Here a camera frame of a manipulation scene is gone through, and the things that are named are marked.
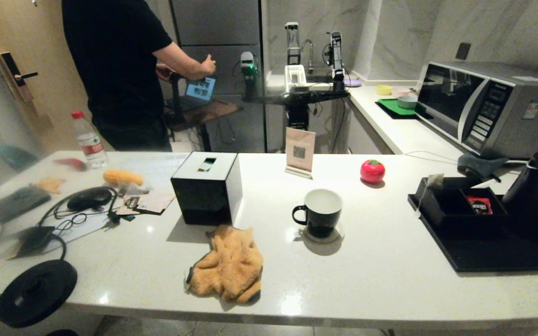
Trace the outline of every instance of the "cloth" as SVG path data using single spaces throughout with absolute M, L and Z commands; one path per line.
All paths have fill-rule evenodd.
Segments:
M 141 117 L 130 123 L 93 117 L 92 124 L 116 151 L 171 151 L 169 134 L 162 117 Z
M 62 11 L 66 42 L 92 114 L 106 119 L 160 117 L 163 92 L 152 52 L 170 45 L 171 38 L 147 3 L 63 0 Z
M 464 153 L 458 158 L 458 172 L 485 180 L 495 176 L 493 173 L 508 160 L 508 158 L 486 160 L 476 157 L 473 153 Z
M 190 291 L 205 296 L 219 293 L 225 301 L 246 303 L 261 294 L 263 257 L 252 228 L 220 225 L 211 234 L 211 251 L 190 268 Z

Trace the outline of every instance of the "power outlet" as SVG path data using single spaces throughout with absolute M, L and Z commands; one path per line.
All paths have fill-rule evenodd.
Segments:
M 460 46 L 458 46 L 458 52 L 456 53 L 456 59 L 466 60 L 466 56 L 468 56 L 469 50 L 470 50 L 470 43 L 467 43 L 467 42 L 460 43 Z

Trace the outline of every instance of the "sink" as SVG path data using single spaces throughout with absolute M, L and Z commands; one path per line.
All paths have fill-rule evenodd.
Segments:
M 331 83 L 333 79 L 331 78 L 331 69 L 330 68 L 320 68 L 314 69 L 312 71 L 306 70 L 305 76 L 307 83 Z

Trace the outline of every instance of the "laptop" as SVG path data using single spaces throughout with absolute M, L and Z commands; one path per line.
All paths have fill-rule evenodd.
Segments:
M 199 81 L 189 81 L 186 95 L 179 98 L 181 111 L 186 112 L 209 104 L 213 96 L 215 80 L 213 77 L 205 77 Z M 174 109 L 173 99 L 167 99 L 165 106 Z

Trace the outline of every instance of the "man's arm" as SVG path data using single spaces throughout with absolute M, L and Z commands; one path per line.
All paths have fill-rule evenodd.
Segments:
M 215 61 L 211 59 L 211 54 L 207 55 L 203 63 L 198 63 L 173 42 L 165 48 L 153 51 L 153 55 L 187 79 L 196 80 L 215 74 Z

